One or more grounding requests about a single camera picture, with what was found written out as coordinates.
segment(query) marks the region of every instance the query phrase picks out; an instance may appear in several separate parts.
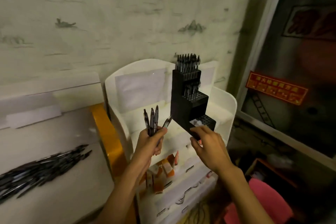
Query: red sticker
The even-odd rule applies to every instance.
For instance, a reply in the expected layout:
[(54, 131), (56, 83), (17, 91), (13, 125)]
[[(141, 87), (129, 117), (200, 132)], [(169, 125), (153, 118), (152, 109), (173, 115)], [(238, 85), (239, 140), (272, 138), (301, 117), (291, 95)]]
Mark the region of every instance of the red sticker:
[(276, 78), (250, 72), (246, 88), (260, 91), (294, 105), (301, 105), (308, 89)]

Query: pink plastic seat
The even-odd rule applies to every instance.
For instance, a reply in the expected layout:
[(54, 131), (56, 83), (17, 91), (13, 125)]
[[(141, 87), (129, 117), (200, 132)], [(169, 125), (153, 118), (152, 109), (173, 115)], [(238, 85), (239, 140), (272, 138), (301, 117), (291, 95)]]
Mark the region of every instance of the pink plastic seat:
[[(252, 178), (250, 188), (275, 224), (285, 224), (294, 216), (292, 209), (283, 197), (268, 184)], [(240, 224), (236, 206), (231, 203), (224, 216), (226, 224)]]

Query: black pen display stand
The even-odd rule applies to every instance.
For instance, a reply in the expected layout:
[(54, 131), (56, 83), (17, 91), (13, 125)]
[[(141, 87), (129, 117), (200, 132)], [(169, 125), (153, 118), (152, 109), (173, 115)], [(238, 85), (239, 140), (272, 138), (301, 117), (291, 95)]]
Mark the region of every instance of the black pen display stand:
[(209, 97), (198, 90), (194, 94), (184, 96), (187, 85), (200, 82), (201, 71), (196, 70), (189, 73), (182, 73), (178, 70), (173, 70), (173, 82), (171, 90), (171, 106), (170, 115), (182, 128), (189, 134), (200, 138), (190, 128), (195, 127), (190, 121), (196, 119), (207, 125), (211, 130), (215, 129), (216, 121), (205, 115)]

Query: glass panel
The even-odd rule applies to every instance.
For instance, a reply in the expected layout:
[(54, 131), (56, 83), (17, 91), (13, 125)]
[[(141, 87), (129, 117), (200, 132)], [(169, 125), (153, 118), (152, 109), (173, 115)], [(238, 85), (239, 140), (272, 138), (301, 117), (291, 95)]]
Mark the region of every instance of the glass panel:
[[(258, 96), (276, 129), (333, 157), (336, 0), (279, 0), (255, 72), (309, 89), (300, 106)], [(242, 111), (263, 122), (250, 94)]]

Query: person's right hand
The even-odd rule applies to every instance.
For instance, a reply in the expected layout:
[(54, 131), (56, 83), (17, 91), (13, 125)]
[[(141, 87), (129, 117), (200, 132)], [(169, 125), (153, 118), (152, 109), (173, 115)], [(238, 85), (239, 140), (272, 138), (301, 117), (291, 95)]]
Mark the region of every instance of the person's right hand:
[(220, 134), (213, 132), (207, 126), (191, 128), (202, 140), (201, 147), (194, 137), (191, 137), (191, 145), (202, 162), (217, 175), (220, 170), (234, 167), (226, 150), (224, 141)]

